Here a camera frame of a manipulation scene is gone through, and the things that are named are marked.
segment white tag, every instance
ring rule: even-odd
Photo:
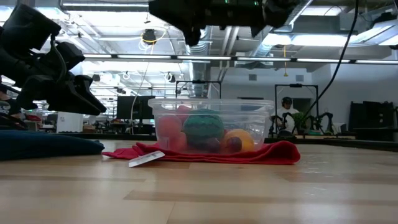
[[[129,161],[129,167],[135,167],[150,161],[153,161],[155,159],[164,157],[165,154],[163,152],[160,151],[156,151],[156,152],[152,152],[149,154],[146,154],[144,156],[139,156],[138,158],[132,159]]]

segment pink ball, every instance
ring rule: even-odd
[[[185,133],[180,133],[180,135],[176,138],[169,139],[169,150],[175,152],[182,152],[187,150],[187,136]]]
[[[182,123],[175,115],[165,115],[156,122],[156,133],[160,137],[174,138],[180,135]]]
[[[189,117],[189,112],[191,112],[191,110],[191,108],[184,105],[180,105],[177,108],[177,117],[180,118],[182,123],[184,123],[185,120]]]

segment plastic bin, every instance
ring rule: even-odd
[[[274,102],[151,99],[158,143],[184,153],[234,154],[259,150]]]

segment ductwork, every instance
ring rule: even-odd
[[[293,12],[290,14],[289,18],[285,22],[285,26],[287,27],[287,29],[293,28],[293,24],[296,21],[296,19],[301,15],[301,13],[303,13],[304,9],[312,3],[312,1],[313,0],[301,0],[300,1],[300,3],[294,8]],[[269,32],[271,30],[272,30],[271,26],[266,26],[261,31],[260,34],[262,35],[262,40],[264,40],[267,37],[267,35],[269,34]],[[261,44],[259,44],[259,46],[257,47],[257,49],[252,51],[250,56],[251,57],[266,57],[272,48],[273,48],[273,45],[263,44],[263,41],[262,41]],[[261,63],[249,62],[244,65],[238,65],[237,67],[254,69],[258,65],[260,65],[260,67],[262,67],[263,65],[261,65]]]
[[[202,32],[201,40],[208,40],[210,38],[209,27],[206,27]],[[186,47],[186,52],[188,55],[208,55],[210,51],[210,44],[208,42],[200,42],[194,47]],[[210,64],[201,62],[191,62],[190,63],[190,78],[191,80],[210,80]],[[208,84],[205,85],[193,85],[194,97],[204,98],[207,96]]]

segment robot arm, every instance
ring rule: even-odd
[[[47,100],[49,110],[99,115],[106,108],[91,94],[92,79],[71,72],[84,56],[73,44],[56,42],[61,27],[24,4],[0,27],[0,75],[22,88],[18,104],[36,109],[34,100]],[[37,54],[51,36],[51,51]]]
[[[189,46],[207,25],[247,26],[252,37],[265,26],[283,26],[300,0],[154,0],[149,12],[180,29]]]

